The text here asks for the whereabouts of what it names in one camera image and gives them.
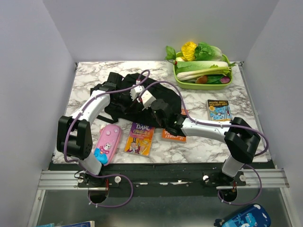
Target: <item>blue pencil case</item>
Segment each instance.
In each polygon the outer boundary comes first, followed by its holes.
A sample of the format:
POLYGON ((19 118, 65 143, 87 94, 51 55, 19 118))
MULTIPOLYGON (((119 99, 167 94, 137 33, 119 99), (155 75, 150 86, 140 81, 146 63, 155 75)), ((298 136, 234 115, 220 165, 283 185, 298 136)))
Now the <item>blue pencil case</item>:
POLYGON ((259 204, 252 204, 246 209, 235 212, 224 219, 217 219, 217 227, 270 227, 271 220, 265 209, 259 204))

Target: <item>marble surface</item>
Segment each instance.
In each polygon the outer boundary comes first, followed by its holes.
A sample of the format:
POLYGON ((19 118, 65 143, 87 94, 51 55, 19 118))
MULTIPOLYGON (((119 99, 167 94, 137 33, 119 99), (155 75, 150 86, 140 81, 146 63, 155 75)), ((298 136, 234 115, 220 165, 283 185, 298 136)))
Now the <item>marble surface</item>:
MULTIPOLYGON (((150 77, 156 80, 168 80, 176 84, 172 64, 167 61, 108 61, 79 63, 75 81, 72 87, 66 115, 70 116, 79 109, 89 98, 89 89, 107 80, 110 72, 117 72, 123 76, 128 73, 141 72, 150 69, 150 77)), ((238 66, 233 67, 233 81, 226 89, 218 91, 201 91, 181 89, 186 107, 192 117, 208 120, 207 99, 228 100, 233 116, 243 118, 251 127, 256 127, 254 113, 246 92, 238 66)), ((195 162, 223 162, 229 156, 229 150, 224 143, 216 140, 187 137, 186 143, 170 142, 161 139, 162 129, 156 129, 153 137, 149 157, 142 157, 123 152, 131 127, 131 122, 120 119, 117 125, 122 130, 121 140, 112 163, 195 163, 195 162)), ((91 126, 94 146, 99 138, 99 130, 106 123, 96 119, 91 126)), ((260 143, 258 152, 263 148, 260 143)), ((254 162, 266 162, 265 155, 257 157, 254 162)), ((63 154, 56 151, 54 163, 65 163, 63 154)))

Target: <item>book cover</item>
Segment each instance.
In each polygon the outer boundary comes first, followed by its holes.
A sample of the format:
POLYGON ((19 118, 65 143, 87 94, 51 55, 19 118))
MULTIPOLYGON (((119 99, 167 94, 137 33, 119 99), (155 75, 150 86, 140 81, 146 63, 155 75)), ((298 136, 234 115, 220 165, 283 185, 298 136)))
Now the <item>book cover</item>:
MULTIPOLYGON (((184 109, 182 109, 181 114, 183 115, 186 114, 184 109)), ((175 142, 184 142, 184 143, 186 142, 186 137, 170 135, 170 133, 165 129, 162 130, 162 139, 175 141, 175 142)))
POLYGON ((232 114, 226 100, 207 100, 208 118, 211 121, 231 121, 232 114))
POLYGON ((149 156, 154 131, 154 127, 133 122, 124 151, 149 156))
POLYGON ((61 226, 61 227, 95 227, 95 221, 86 221, 77 224, 61 226))

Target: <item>metal frame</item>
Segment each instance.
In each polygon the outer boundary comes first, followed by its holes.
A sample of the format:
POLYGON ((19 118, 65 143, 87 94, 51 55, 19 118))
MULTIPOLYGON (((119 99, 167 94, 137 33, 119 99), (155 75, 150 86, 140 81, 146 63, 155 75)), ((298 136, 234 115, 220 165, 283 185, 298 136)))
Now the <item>metal frame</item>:
POLYGON ((38 219, 40 216, 40 211, 42 208, 43 200, 45 196, 45 190, 37 190, 34 205, 32 211, 29 216, 29 221, 27 223, 27 227, 34 227, 38 223, 38 219))
MULTIPOLYGON (((246 186, 238 186, 238 188, 249 189, 249 188, 259 188, 259 180, 256 174, 250 169, 243 169, 244 180, 246 181, 246 186)), ((32 208, 30 219, 27 227, 34 227, 38 223, 41 207, 43 204, 44 196, 46 190, 95 190, 104 191, 104 187, 98 188, 80 188, 78 187, 78 180, 74 177, 77 171, 42 171, 41 178, 38 184, 38 190, 35 197, 35 202, 32 208)), ((292 205, 291 196, 289 193, 289 184, 283 169, 257 169, 261 180, 263 188, 280 188, 282 196, 285 201, 288 215, 290 217, 293 226, 298 227, 297 223, 300 223, 298 216, 292 205)), ((190 185, 191 182, 169 182, 167 184, 187 184, 190 185)), ((146 185, 146 182, 136 182, 135 184, 146 185)), ((229 186, 220 186, 217 189, 229 189, 229 186)))

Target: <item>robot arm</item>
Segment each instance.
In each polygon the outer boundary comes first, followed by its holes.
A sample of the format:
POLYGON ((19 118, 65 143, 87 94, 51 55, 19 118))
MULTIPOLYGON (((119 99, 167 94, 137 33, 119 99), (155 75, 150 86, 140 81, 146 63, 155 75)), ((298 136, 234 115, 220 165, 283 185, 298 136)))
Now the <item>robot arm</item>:
POLYGON ((73 119, 75 119, 76 116, 81 113, 80 118, 77 120, 74 128, 72 129, 72 131, 77 130, 77 134, 75 135, 75 133, 73 133, 69 136, 67 144, 67 156, 76 159, 88 171, 96 175, 99 174, 102 164, 91 152, 93 142, 90 126, 99 113, 110 103, 109 94, 100 97, 96 96, 113 89, 115 88, 105 83, 98 90, 92 92, 90 98, 79 110, 73 113, 70 117, 62 116, 58 122, 57 150, 63 153, 68 128, 70 127, 73 119), (82 111, 83 107, 86 105, 88 105, 88 107, 85 109, 85 111, 82 111))
MULTIPOLYGON (((90 126, 98 114, 109 105, 111 96, 103 95, 96 98, 97 95, 106 91, 115 90, 113 83, 105 82, 94 90, 89 100, 83 105, 90 105, 81 111, 83 106, 73 113, 70 117, 62 116, 58 124, 57 150, 63 152, 64 142, 67 130, 73 119, 81 113, 72 131, 77 130, 77 135, 70 135, 67 145, 67 156, 76 158, 87 170, 98 175, 101 170, 101 163, 97 161, 91 152, 92 136, 90 126)), ((131 89, 131 97, 134 101, 144 87, 137 86, 131 89)), ((158 124, 174 136, 199 136, 225 142, 230 150, 231 155, 222 166, 221 172, 223 177, 232 181, 233 177, 243 167, 244 164, 250 164, 256 153, 260 136, 252 131, 238 129, 234 127, 221 127, 221 122, 212 122, 199 120, 199 122, 217 124, 217 126, 207 126, 192 122, 185 115, 174 114, 167 103, 163 100, 156 100, 152 94, 146 91, 140 98, 142 109, 150 109, 158 124)), ((230 125, 242 125, 250 127, 243 119, 234 118, 230 125)))
MULTIPOLYGON (((221 127, 222 122, 204 121, 217 126, 196 124, 185 115, 174 114, 163 100, 155 100, 151 104, 152 112, 159 125, 174 136, 199 136, 226 143, 231 155, 222 166, 221 172, 225 178, 232 180, 244 164, 250 164, 256 154, 260 136, 246 129, 221 127)), ((239 117, 235 117, 230 125, 250 126, 239 117)))

